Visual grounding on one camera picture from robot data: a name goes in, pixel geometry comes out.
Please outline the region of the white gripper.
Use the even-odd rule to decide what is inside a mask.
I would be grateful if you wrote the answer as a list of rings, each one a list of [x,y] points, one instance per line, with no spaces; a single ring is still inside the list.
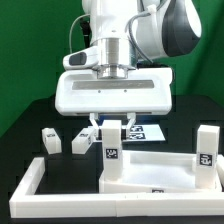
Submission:
[[[164,115],[171,110],[173,71],[170,67],[119,68],[118,73],[125,72],[126,78],[100,78],[98,52],[93,46],[63,58],[65,72],[59,78],[55,97],[55,107],[60,114],[90,113],[95,137],[100,138],[98,114],[128,113],[128,123],[121,129],[121,137],[128,138],[136,123],[135,113]]]

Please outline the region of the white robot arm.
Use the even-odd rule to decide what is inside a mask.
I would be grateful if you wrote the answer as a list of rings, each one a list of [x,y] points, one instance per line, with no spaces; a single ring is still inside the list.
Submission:
[[[192,0],[82,0],[90,46],[63,59],[55,107],[64,116],[164,115],[173,70],[153,61],[192,52],[202,27]]]

